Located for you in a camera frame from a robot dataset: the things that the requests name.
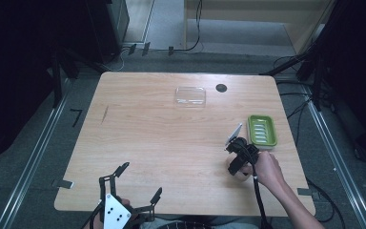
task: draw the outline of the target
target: metal rail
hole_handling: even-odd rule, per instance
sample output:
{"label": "metal rail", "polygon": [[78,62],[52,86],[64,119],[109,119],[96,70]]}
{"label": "metal rail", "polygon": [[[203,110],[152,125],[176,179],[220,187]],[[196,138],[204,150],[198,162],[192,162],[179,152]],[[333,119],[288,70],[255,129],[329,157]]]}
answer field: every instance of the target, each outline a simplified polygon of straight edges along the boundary
{"label": "metal rail", "polygon": [[[311,93],[308,87],[302,86],[303,91],[307,94]],[[329,156],[335,166],[338,177],[343,185],[343,188],[355,210],[356,217],[361,225],[361,228],[366,228],[366,202],[361,195],[346,163],[343,160],[341,152],[338,150],[335,140],[326,125],[325,119],[314,104],[308,103],[312,117],[314,118],[316,127],[322,136],[323,142],[328,150]]]}
{"label": "metal rail", "polygon": [[46,150],[47,144],[50,141],[52,132],[58,122],[59,116],[62,114],[64,109],[68,93],[71,90],[71,82],[69,79],[65,79],[64,83],[64,95],[59,101],[56,109],[52,109],[50,117],[39,136],[36,145],[31,153],[28,163],[23,170],[22,175],[17,181],[16,186],[11,191],[8,203],[5,207],[4,212],[0,218],[0,228],[11,228],[11,225],[16,217],[16,214],[22,204],[23,198],[28,192],[29,186],[31,185],[32,178],[34,177],[35,171],[40,164],[41,158]]}

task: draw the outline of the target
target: clear plastic container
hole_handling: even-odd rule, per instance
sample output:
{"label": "clear plastic container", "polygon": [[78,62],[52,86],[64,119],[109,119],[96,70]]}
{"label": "clear plastic container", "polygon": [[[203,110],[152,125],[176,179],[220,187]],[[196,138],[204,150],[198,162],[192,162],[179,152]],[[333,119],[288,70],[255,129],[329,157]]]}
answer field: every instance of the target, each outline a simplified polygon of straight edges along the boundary
{"label": "clear plastic container", "polygon": [[206,90],[201,87],[178,87],[174,101],[178,107],[205,107]]}

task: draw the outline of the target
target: wire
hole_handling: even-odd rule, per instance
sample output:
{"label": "wire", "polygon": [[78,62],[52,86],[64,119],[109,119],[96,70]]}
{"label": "wire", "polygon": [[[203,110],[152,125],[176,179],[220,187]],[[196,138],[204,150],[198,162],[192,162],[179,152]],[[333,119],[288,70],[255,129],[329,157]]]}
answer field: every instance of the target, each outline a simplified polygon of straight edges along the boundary
{"label": "wire", "polygon": [[251,157],[251,153],[249,153],[248,149],[238,143],[232,142],[231,144],[234,145],[238,145],[239,147],[241,147],[242,149],[245,150],[245,153],[247,154],[248,158],[250,159],[251,165],[252,165],[252,170],[253,170],[253,177],[254,177],[254,192],[256,195],[256,200],[257,200],[257,205],[259,207],[259,211],[260,211],[260,216],[261,216],[261,229],[270,229],[273,228],[272,225],[267,221],[266,218],[266,213],[264,211],[264,205],[263,205],[263,201],[261,199],[261,195],[260,195],[260,189],[258,186],[258,178],[257,178],[257,172],[256,172],[256,168],[255,168],[255,163],[254,163],[254,159]]}
{"label": "wire", "polygon": [[[302,113],[303,113],[304,108],[306,107],[306,105],[310,101],[312,101],[312,99],[309,96],[309,98],[306,101],[304,101],[300,106],[298,106],[297,108],[295,108],[295,110],[291,114],[289,114],[287,116],[287,118],[290,118],[291,116],[293,116],[296,113],[300,112],[299,117],[298,117],[298,123],[297,123],[297,130],[296,130],[297,134],[296,134],[295,146],[298,143],[300,120],[301,120],[301,117],[302,117]],[[324,196],[330,202],[330,204],[332,206],[332,214],[327,219],[319,220],[319,222],[328,222],[328,221],[332,220],[333,217],[334,217],[334,215],[335,215],[335,212],[337,212],[337,214],[339,215],[340,221],[341,221],[342,228],[346,228],[345,223],[344,223],[344,219],[343,219],[343,216],[341,215],[340,210],[338,209],[338,207],[336,206],[336,204],[332,201],[332,199],[329,197],[329,195],[325,191],[323,191],[323,189],[321,189],[320,187],[318,187],[317,185],[315,185],[313,182],[311,182],[307,177],[305,177],[305,178],[307,179],[308,184],[311,185],[311,186],[313,186],[313,187],[315,187],[317,189],[317,191],[322,196]]]}
{"label": "wire", "polygon": [[279,84],[297,84],[297,85],[304,85],[304,86],[307,86],[307,87],[312,87],[313,86],[311,84],[302,83],[302,82],[299,82],[299,81],[278,81],[278,82],[275,83],[275,85],[279,85]]}
{"label": "wire", "polygon": [[284,96],[284,95],[304,95],[304,96],[312,96],[311,94],[304,94],[304,93],[285,93],[285,94],[280,94],[280,96]]}
{"label": "wire", "polygon": [[104,65],[104,64],[101,64],[102,67],[106,68],[107,70],[111,71],[111,72],[120,72],[123,68],[124,68],[124,59],[123,59],[123,53],[126,52],[128,49],[125,49],[124,51],[122,51],[119,55],[120,57],[120,60],[121,60],[121,67],[117,70],[113,70],[111,68],[109,68],[108,66]]}
{"label": "wire", "polygon": [[294,109],[294,111],[293,111],[291,114],[289,114],[289,115],[287,116],[287,119],[288,119],[288,118],[290,118],[290,117],[292,117],[293,115],[297,114],[298,112],[300,112],[300,111],[301,111],[301,109],[303,109],[303,108],[304,108],[304,106],[305,106],[306,104],[308,104],[310,101],[312,101],[312,99],[311,99],[311,98],[308,98],[308,100],[306,100],[306,101],[302,102],[302,104],[301,104],[300,106],[298,106],[297,108],[295,108],[295,109]]}
{"label": "wire", "polygon": [[[189,49],[185,49],[185,50],[173,50],[173,52],[184,52],[184,53],[200,53],[204,50],[204,45],[203,43],[200,42],[200,20],[201,20],[201,13],[202,13],[202,9],[203,9],[203,0],[199,0],[198,1],[198,4],[197,4],[197,10],[195,12],[195,24],[197,26],[197,40],[195,41],[194,45],[189,48]],[[193,50],[197,45],[198,43],[201,44],[202,48],[201,48],[201,51],[200,52],[190,52],[191,50]],[[159,49],[150,49],[151,51],[156,51],[156,52],[169,52],[169,50],[159,50]]]}
{"label": "wire", "polygon": [[[273,62],[273,69],[275,69],[275,64],[279,61],[279,60],[281,60],[281,59],[284,59],[284,58],[289,58],[289,60],[291,60],[291,59],[296,59],[296,55],[289,55],[289,56],[281,56],[281,57],[279,57],[279,58],[277,58],[274,62]],[[294,66],[291,66],[291,68],[294,70],[294,71],[296,71],[297,72],[297,69],[296,68],[294,68]]]}
{"label": "wire", "polygon": [[[346,225],[345,225],[345,223],[344,223],[344,218],[343,218],[343,216],[341,215],[341,212],[340,212],[340,210],[338,209],[338,207],[337,207],[337,205],[332,201],[332,199],[329,197],[329,195],[323,190],[323,189],[321,189],[320,187],[318,187],[317,185],[315,185],[313,182],[311,182],[307,177],[305,177],[306,179],[307,179],[307,182],[308,182],[308,184],[309,185],[311,185],[311,186],[313,186],[314,188],[316,188],[317,189],[317,191],[322,195],[322,196],[324,196],[330,203],[331,203],[331,205],[332,205],[332,208],[337,212],[337,214],[338,214],[338,216],[339,216],[339,218],[340,218],[340,221],[341,221],[341,227],[342,228],[346,228]],[[325,220],[325,221],[329,221],[330,219],[332,219],[333,218],[333,215],[334,215],[334,213],[332,213],[332,215],[331,215],[331,217],[329,218],[329,219],[327,219],[327,220]]]}
{"label": "wire", "polygon": [[93,212],[91,212],[91,215],[88,217],[88,219],[85,221],[81,229],[85,228],[87,224],[89,224],[89,228],[93,229],[93,222],[96,215],[99,213],[99,211],[103,208],[103,202],[100,202],[97,204],[96,208],[94,208]]}

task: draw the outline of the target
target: green soap dish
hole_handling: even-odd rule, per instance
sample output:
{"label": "green soap dish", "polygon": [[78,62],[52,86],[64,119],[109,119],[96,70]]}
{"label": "green soap dish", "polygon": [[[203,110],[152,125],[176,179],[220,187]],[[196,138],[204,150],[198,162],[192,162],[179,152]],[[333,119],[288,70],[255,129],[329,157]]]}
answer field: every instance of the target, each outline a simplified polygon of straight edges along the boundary
{"label": "green soap dish", "polygon": [[249,140],[260,150],[270,150],[277,144],[275,124],[267,115],[248,117]]}

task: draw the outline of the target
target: tape mark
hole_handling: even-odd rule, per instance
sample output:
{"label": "tape mark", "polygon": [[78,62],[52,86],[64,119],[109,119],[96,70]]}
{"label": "tape mark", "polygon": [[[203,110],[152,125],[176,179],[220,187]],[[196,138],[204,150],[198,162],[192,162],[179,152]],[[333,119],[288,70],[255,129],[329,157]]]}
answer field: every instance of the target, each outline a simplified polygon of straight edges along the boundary
{"label": "tape mark", "polygon": [[169,46],[169,55],[173,55],[173,46]]}
{"label": "tape mark", "polygon": [[310,189],[297,188],[296,190],[300,196],[311,196],[312,195],[312,191]]}
{"label": "tape mark", "polygon": [[136,44],[133,44],[131,47],[130,47],[130,51],[129,51],[129,55],[133,54],[135,52],[135,48],[136,48]]}
{"label": "tape mark", "polygon": [[151,42],[145,43],[144,50],[142,51],[142,56],[148,54],[148,50],[150,49]]}
{"label": "tape mark", "polygon": [[78,123],[79,117],[81,116],[83,110],[80,109],[70,109],[71,112],[78,112],[78,116],[76,117],[75,121],[72,124],[72,127],[76,126],[76,123]]}
{"label": "tape mark", "polygon": [[52,181],[51,187],[71,189],[73,187],[73,182],[64,179],[55,179]]}
{"label": "tape mark", "polygon": [[105,118],[106,118],[106,115],[107,115],[107,111],[108,111],[108,109],[109,109],[109,105],[106,107],[106,111],[105,111],[105,113],[103,114],[102,123],[100,123],[100,124],[103,124],[103,122],[104,122],[104,120],[105,120]]}

